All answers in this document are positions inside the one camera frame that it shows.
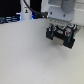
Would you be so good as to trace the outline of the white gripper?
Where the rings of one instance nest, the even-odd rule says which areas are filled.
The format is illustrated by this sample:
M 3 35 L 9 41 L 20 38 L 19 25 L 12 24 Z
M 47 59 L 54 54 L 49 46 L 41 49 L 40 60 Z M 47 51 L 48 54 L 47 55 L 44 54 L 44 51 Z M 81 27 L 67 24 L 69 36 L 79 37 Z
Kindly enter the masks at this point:
M 48 20 L 51 24 L 67 25 L 68 23 L 84 26 L 84 0 L 49 0 Z M 46 29 L 46 37 L 54 37 L 55 27 Z

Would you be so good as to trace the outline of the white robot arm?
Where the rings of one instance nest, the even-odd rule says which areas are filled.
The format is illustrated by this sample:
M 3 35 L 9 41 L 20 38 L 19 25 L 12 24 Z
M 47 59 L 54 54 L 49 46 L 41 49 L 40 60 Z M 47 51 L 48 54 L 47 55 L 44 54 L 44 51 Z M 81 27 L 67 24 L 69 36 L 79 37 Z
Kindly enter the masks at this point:
M 84 26 L 84 9 L 77 8 L 76 0 L 49 0 L 49 4 L 46 37 L 72 48 L 75 34 Z

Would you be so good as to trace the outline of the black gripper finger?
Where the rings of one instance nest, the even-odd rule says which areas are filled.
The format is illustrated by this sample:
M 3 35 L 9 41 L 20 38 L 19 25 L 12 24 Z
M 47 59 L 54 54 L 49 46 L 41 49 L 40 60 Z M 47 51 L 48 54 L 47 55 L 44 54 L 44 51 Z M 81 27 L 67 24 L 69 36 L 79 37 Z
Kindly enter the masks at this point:
M 70 31 L 70 35 L 69 35 L 69 37 L 67 39 L 66 44 L 67 44 L 67 47 L 73 47 L 73 44 L 75 42 L 74 36 L 75 36 L 75 32 L 77 30 L 77 25 L 74 25 L 73 27 L 69 26 L 69 28 L 71 29 L 71 31 Z

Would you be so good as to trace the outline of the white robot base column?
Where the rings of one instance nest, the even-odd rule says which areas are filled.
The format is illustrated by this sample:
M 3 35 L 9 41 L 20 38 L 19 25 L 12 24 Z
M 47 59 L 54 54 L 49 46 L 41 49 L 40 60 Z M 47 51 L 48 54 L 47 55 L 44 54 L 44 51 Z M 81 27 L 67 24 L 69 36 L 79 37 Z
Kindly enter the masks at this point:
M 30 4 L 30 0 L 20 0 L 20 2 L 21 2 L 21 19 L 30 20 L 32 18 L 32 12 L 25 5 L 25 2 L 27 2 L 27 4 Z

